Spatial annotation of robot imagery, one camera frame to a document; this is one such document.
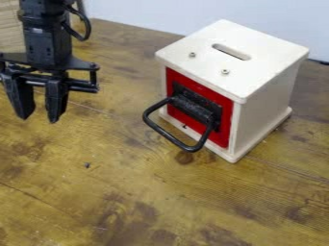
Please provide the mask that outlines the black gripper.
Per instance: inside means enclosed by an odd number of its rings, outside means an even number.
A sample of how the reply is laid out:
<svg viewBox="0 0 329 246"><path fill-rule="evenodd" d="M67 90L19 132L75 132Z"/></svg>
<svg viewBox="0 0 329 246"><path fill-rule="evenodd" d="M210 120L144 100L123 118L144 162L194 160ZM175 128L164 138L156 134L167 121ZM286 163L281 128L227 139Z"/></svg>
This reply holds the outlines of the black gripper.
<svg viewBox="0 0 329 246"><path fill-rule="evenodd" d="M25 52L0 53L2 86L23 120L36 108L33 86L44 86L48 119L55 123L67 109L68 89L97 92L99 65L73 56L72 37L61 25L24 27L23 35Z"/></svg>

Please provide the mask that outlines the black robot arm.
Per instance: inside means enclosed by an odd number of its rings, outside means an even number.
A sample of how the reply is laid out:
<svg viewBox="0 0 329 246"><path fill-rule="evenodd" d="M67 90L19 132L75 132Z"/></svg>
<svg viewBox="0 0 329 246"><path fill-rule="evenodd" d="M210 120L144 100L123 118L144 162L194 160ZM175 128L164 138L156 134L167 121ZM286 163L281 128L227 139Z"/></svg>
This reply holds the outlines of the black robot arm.
<svg viewBox="0 0 329 246"><path fill-rule="evenodd" d="M33 88L45 89L49 122L65 112L72 91L99 91L99 65L73 56L72 41L85 41L91 23L73 8L77 0L19 0L17 19L24 35L23 53L0 53L0 83L21 119L36 109Z"/></svg>

